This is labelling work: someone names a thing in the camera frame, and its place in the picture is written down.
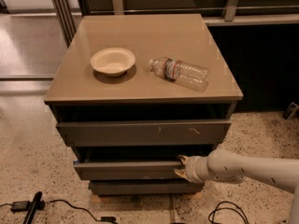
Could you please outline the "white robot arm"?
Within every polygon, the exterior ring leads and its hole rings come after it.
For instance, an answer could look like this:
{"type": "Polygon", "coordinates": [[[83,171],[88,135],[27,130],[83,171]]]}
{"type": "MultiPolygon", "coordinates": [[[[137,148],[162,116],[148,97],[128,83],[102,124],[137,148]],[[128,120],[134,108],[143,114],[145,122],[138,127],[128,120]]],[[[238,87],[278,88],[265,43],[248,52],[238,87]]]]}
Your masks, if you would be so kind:
{"type": "Polygon", "coordinates": [[[243,177],[293,194],[289,224],[299,224],[299,160],[242,156],[215,149],[208,156],[179,155],[181,169],[175,174],[192,183],[241,182],[243,177]]]}

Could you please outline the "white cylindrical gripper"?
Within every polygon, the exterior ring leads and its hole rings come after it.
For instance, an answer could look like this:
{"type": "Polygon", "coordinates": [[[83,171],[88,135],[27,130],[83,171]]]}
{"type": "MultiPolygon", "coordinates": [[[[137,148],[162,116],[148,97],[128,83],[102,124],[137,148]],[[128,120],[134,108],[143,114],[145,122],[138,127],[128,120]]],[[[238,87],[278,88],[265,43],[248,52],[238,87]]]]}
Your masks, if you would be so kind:
{"type": "Polygon", "coordinates": [[[193,183],[204,183],[209,179],[207,157],[178,155],[184,169],[176,169],[175,174],[193,183]]]}

